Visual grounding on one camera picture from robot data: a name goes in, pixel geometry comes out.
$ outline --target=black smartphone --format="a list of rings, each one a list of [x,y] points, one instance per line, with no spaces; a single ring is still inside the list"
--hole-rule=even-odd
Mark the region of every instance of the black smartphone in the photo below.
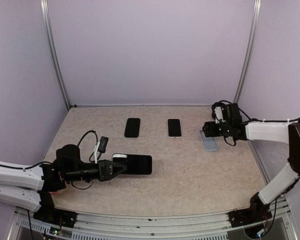
[[[122,174],[150,175],[152,173],[152,156],[115,153],[112,161],[124,164],[127,170]]]
[[[124,136],[126,138],[139,137],[140,118],[128,118],[125,125]]]
[[[167,125],[169,138],[176,139],[182,137],[180,119],[168,119]]]

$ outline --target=phone case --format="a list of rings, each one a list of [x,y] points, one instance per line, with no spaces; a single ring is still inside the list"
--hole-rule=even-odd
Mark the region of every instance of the phone case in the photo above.
[[[202,130],[199,131],[199,136],[206,152],[216,152],[219,150],[218,143],[214,137],[206,137]]]

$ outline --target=table surface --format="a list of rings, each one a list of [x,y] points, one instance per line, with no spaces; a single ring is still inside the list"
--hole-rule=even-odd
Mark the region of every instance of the table surface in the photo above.
[[[138,138],[125,138],[128,118],[140,118]],[[168,138],[167,119],[180,119],[181,138]],[[219,150],[205,152],[199,130],[211,121],[211,108],[200,106],[119,106],[72,108],[45,157],[54,161],[56,150],[77,144],[88,130],[109,137],[102,159],[112,154],[151,155],[151,175],[120,175],[95,180],[88,190],[71,185],[53,195],[58,208],[113,215],[176,216],[213,213],[249,206],[253,194],[265,185],[246,141],[227,145],[217,138]],[[80,145],[88,162],[95,145],[88,134]],[[76,182],[78,187],[87,183]]]

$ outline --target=white wall panel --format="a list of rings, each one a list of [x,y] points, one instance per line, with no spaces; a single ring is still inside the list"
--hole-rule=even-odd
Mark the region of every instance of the white wall panel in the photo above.
[[[0,0],[0,161],[42,161],[65,115],[40,1]],[[0,240],[14,210],[0,203]]]
[[[262,1],[239,104],[254,118],[300,117],[300,1]],[[266,141],[256,141],[254,146],[273,178],[287,163],[289,146]],[[300,233],[300,181],[288,193],[287,201]]]
[[[72,104],[232,100],[253,0],[50,0]]]

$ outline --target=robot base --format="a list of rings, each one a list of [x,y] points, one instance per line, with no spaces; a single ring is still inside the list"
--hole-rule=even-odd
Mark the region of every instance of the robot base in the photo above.
[[[232,228],[241,227],[249,224],[259,223],[268,219],[272,218],[271,211],[268,211],[263,216],[254,217],[254,219],[250,219],[249,216],[251,215],[250,208],[234,210],[229,212],[229,219]]]
[[[37,212],[33,214],[33,218],[45,223],[73,229],[76,223],[77,215],[78,214],[74,211],[42,206]]]

